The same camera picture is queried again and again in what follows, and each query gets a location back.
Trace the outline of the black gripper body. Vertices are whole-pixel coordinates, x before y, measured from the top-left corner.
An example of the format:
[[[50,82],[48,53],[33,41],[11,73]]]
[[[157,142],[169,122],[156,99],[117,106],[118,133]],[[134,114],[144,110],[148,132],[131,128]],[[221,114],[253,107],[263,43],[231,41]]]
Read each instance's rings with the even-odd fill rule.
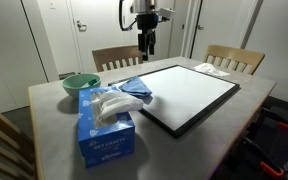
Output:
[[[138,35],[138,46],[140,50],[152,49],[156,43],[155,28],[158,16],[156,14],[140,14],[137,16],[137,28],[141,30]]]

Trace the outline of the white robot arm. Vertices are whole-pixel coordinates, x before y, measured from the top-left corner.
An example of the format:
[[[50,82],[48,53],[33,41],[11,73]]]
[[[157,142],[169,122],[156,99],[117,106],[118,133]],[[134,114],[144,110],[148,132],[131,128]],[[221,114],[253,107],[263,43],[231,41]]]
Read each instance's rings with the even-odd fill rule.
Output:
[[[128,26],[124,27],[122,23],[123,1],[119,0],[119,25],[122,31],[130,31],[134,24],[141,30],[138,35],[138,49],[142,54],[144,61],[148,60],[149,55],[154,54],[156,43],[155,28],[158,24],[158,15],[155,10],[155,0],[133,0],[130,7],[131,13],[136,13],[135,20]]]

